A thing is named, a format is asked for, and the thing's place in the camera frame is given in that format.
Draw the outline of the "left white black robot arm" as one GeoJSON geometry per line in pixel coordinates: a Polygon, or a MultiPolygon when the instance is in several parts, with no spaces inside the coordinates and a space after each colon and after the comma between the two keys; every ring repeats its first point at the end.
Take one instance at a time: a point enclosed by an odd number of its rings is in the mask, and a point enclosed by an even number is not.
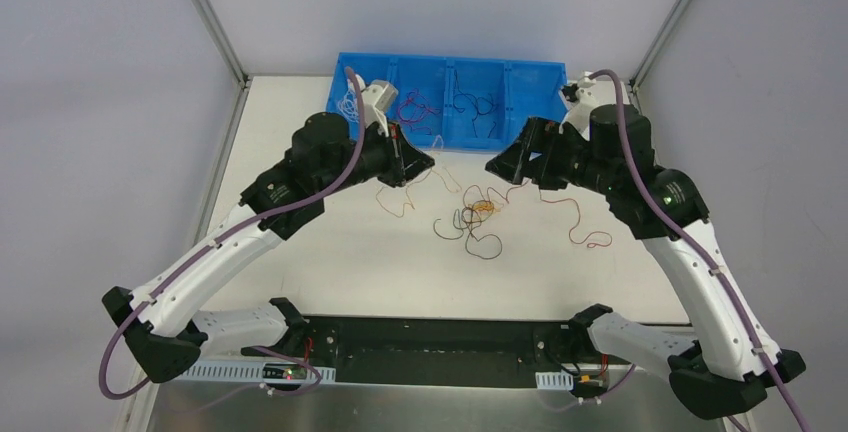
{"type": "Polygon", "coordinates": [[[204,305],[249,264],[323,214],[327,195],[371,179],[403,187],[434,164],[393,121],[374,122],[353,138],[344,117],[316,113],[293,133],[283,159],[261,173],[223,222],[178,263],[133,290],[112,288],[102,303],[153,383],[180,376],[202,357],[247,347],[293,356],[304,346],[305,321],[289,300],[217,312],[204,305]]]}

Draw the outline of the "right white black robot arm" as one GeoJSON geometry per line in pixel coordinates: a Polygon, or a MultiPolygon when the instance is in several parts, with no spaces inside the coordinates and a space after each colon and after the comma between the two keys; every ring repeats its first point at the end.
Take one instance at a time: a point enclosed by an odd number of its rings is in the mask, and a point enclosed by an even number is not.
{"type": "Polygon", "coordinates": [[[632,363],[664,379],[704,420],[748,412],[769,388],[804,372],[801,355],[780,347],[744,301],[697,187],[685,173],[656,163],[650,121],[634,106],[595,108],[586,133],[531,117],[486,170],[516,185],[602,195],[661,267],[694,329],[691,338],[674,336],[596,304],[568,323],[576,359],[606,354],[632,363]]]}

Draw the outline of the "blue four-compartment plastic bin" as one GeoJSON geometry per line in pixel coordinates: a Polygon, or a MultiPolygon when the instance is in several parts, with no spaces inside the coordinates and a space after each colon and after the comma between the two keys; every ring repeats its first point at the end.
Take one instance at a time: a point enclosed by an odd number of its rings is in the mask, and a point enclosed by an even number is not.
{"type": "Polygon", "coordinates": [[[419,147],[496,153],[528,118],[560,122],[566,113],[561,62],[342,52],[326,108],[345,117],[352,130],[357,120],[347,67],[366,82],[385,80],[398,89],[387,117],[419,147]]]}

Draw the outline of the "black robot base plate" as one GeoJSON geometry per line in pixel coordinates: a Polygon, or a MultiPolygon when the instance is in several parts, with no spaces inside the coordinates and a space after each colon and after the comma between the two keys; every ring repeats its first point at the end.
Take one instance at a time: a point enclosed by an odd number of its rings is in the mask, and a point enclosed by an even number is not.
{"type": "Polygon", "coordinates": [[[615,360],[565,320],[471,320],[307,315],[271,351],[331,368],[341,383],[534,388],[561,373],[591,391],[615,360]]]}

